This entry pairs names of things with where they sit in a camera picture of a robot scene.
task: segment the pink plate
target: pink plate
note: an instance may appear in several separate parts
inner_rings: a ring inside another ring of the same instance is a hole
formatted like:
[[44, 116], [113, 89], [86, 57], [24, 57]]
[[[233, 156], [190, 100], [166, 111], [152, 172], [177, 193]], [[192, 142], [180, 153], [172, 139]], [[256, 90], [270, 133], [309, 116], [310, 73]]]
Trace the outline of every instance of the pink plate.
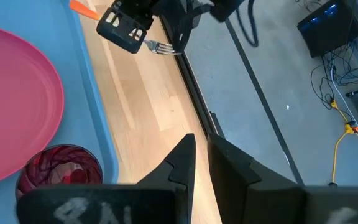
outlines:
[[47, 146], [63, 107], [62, 82], [46, 56], [0, 30], [0, 180]]

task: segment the wooden table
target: wooden table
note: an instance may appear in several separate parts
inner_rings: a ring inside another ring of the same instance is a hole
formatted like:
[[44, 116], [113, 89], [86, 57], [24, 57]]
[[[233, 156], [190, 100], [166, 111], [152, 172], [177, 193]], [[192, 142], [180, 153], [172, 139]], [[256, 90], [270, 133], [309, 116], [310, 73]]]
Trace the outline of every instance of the wooden table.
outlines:
[[[81, 0], [102, 15], [109, 0]], [[173, 56], [143, 45], [130, 54], [96, 33], [96, 21], [80, 16], [104, 109], [119, 159], [119, 182], [136, 183], [186, 133], [196, 136], [196, 179], [192, 223], [221, 223], [209, 177], [206, 138]], [[148, 39], [167, 42], [156, 19]]]

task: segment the concrete floor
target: concrete floor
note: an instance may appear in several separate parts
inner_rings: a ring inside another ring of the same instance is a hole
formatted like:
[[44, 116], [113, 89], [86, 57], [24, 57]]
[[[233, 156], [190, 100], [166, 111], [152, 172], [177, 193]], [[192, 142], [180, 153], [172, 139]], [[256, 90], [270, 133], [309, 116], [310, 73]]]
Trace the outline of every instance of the concrete floor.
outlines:
[[[248, 24], [246, 3], [241, 6]], [[321, 61], [310, 58], [296, 26], [308, 11], [295, 0], [259, 0], [254, 6], [260, 46], [243, 38], [235, 15], [230, 17], [250, 64], [272, 109], [306, 185], [331, 181], [333, 151], [344, 132], [337, 111], [324, 108], [310, 85], [310, 72]], [[267, 167], [294, 180], [287, 159], [267, 119], [226, 25], [203, 15], [186, 48], [206, 104], [216, 113], [230, 142]], [[324, 75], [315, 73], [315, 82]], [[358, 89], [358, 85], [341, 88]], [[346, 136], [339, 146], [336, 182], [358, 185], [358, 139]]]

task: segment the yellow cable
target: yellow cable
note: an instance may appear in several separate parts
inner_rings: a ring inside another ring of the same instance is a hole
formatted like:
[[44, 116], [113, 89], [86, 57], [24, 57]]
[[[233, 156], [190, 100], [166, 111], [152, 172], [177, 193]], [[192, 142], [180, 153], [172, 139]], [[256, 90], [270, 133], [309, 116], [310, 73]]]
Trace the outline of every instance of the yellow cable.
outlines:
[[345, 119], [345, 121], [348, 123], [348, 120], [347, 120], [347, 118], [345, 117], [345, 115], [343, 114], [343, 112], [342, 112], [341, 110], [339, 110], [338, 108], [337, 108], [337, 110], [338, 110], [339, 113], [342, 115], [343, 119]]
[[342, 115], [343, 119], [345, 119], [346, 122], [348, 122], [347, 118], [345, 117], [345, 115], [343, 114], [343, 112], [341, 110], [339, 110], [339, 108], [337, 107], [336, 103], [331, 103], [331, 106], [335, 109], [338, 110], [338, 112]]
[[336, 154], [338, 151], [338, 146], [339, 143], [342, 141], [343, 137], [345, 137], [345, 135], [347, 135], [348, 133], [345, 132], [343, 133], [343, 135], [338, 139], [338, 141], [335, 144], [335, 150], [334, 150], [334, 167], [333, 167], [333, 177], [332, 177], [332, 183], [335, 183], [335, 173], [336, 173]]

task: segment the wire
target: wire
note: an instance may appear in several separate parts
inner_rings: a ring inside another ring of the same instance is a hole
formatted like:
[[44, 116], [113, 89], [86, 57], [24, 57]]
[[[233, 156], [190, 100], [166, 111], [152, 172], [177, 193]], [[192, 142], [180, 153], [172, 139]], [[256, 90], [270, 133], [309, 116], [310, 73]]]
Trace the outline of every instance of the wire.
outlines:
[[343, 135], [338, 139], [338, 141], [336, 141], [335, 144], [335, 149], [334, 149], [334, 166], [333, 166], [333, 176], [332, 176], [332, 183], [335, 183], [335, 173], [336, 173], [336, 155], [338, 152], [338, 146], [339, 143], [342, 141], [343, 137], [345, 137], [345, 135], [347, 135], [347, 132], [343, 133]]
[[329, 101], [327, 100], [327, 94], [324, 95], [324, 98], [323, 98], [323, 91], [321, 89], [322, 85], [323, 85], [323, 78], [321, 79], [321, 82], [320, 82], [320, 86], [319, 86], [319, 90], [320, 90], [320, 95], [317, 94], [317, 91], [316, 89], [314, 88], [314, 85], [313, 85], [313, 74], [314, 74], [314, 71], [321, 67], [322, 65], [319, 65], [317, 67], [315, 67], [311, 73], [310, 73], [310, 84], [311, 84], [311, 88], [313, 90], [313, 92], [315, 93], [315, 95], [321, 100], [321, 103], [323, 104], [323, 106], [327, 109], [327, 110], [331, 110], [332, 109], [332, 106], [331, 104], [329, 103]]
[[255, 18], [254, 18], [254, 2], [255, 2], [255, 0], [248, 1], [248, 17], [249, 17], [249, 22], [251, 24], [252, 36], [253, 36], [254, 41], [252, 41], [250, 39], [250, 37], [248, 36], [248, 33], [246, 31], [246, 28], [244, 27], [244, 24], [242, 23], [239, 8], [236, 9], [236, 15], [237, 15], [237, 20], [240, 24], [241, 31], [244, 34], [244, 37], [246, 38], [247, 42], [253, 47], [258, 47], [259, 40], [258, 40], [258, 33], [257, 33]]
[[[343, 53], [345, 55], [349, 49], [352, 49], [351, 55], [350, 55], [349, 59], [345, 59], [344, 58], [345, 56], [342, 57], [341, 54]], [[350, 43], [350, 44], [340, 47], [338, 52], [336, 49], [336, 50], [326, 53], [326, 55], [324, 55], [322, 57], [323, 64], [325, 64], [325, 62], [327, 62], [327, 65], [325, 68], [329, 68], [329, 69], [331, 67], [335, 66], [335, 64], [333, 63], [333, 61], [335, 61], [335, 59], [339, 58], [342, 60], [342, 65], [344, 68], [344, 75], [339, 76], [338, 74], [336, 74], [336, 69], [334, 69], [334, 79], [337, 81], [337, 84], [340, 86], [346, 86], [348, 84], [358, 84], [358, 76], [352, 74], [352, 72], [351, 72], [350, 59], [353, 55], [353, 52], [354, 52], [354, 49], [353, 49], [352, 44]]]
[[348, 123], [347, 118], [346, 118], [345, 115], [342, 113], [342, 111], [339, 110], [339, 109], [338, 109], [338, 111], [339, 111], [339, 113], [342, 115], [343, 119]]
[[[334, 72], [333, 72], [333, 68], [331, 69], [331, 79], [334, 77]], [[342, 101], [344, 102], [344, 104], [346, 105], [346, 108], [349, 110], [349, 113], [351, 115], [351, 118], [354, 120], [355, 124], [358, 126], [358, 122], [356, 121], [355, 117], [353, 116], [353, 113], [351, 111], [351, 109], [349, 108], [349, 106], [346, 103], [346, 100], [343, 98], [341, 92], [338, 90], [338, 88], [335, 85], [335, 82], [333, 82], [334, 88], [335, 90], [338, 92], [339, 96], [342, 98]]]
[[347, 28], [347, 35], [346, 35], [346, 42], [349, 40], [349, 36], [351, 34], [351, 28], [352, 28], [352, 23], [353, 23], [353, 18], [354, 18], [354, 8], [356, 6], [356, 0], [353, 0], [353, 6], [352, 6], [352, 19], [351, 22], [349, 23], [349, 27]]
[[331, 88], [331, 85], [329, 84], [329, 82], [333, 81], [333, 79], [329, 79], [328, 78], [328, 73], [327, 73], [327, 70], [326, 70], [326, 65], [325, 65], [325, 62], [324, 62], [324, 58], [321, 57], [321, 60], [323, 61], [323, 67], [324, 67], [324, 74], [326, 75], [325, 79], [327, 80], [327, 84], [329, 86], [329, 89], [331, 90], [331, 96], [334, 98], [334, 90]]
[[348, 115], [348, 117], [351, 119], [351, 121], [353, 121], [353, 118], [349, 113], [347, 113], [346, 111], [340, 110], [340, 109], [337, 109], [337, 110]]

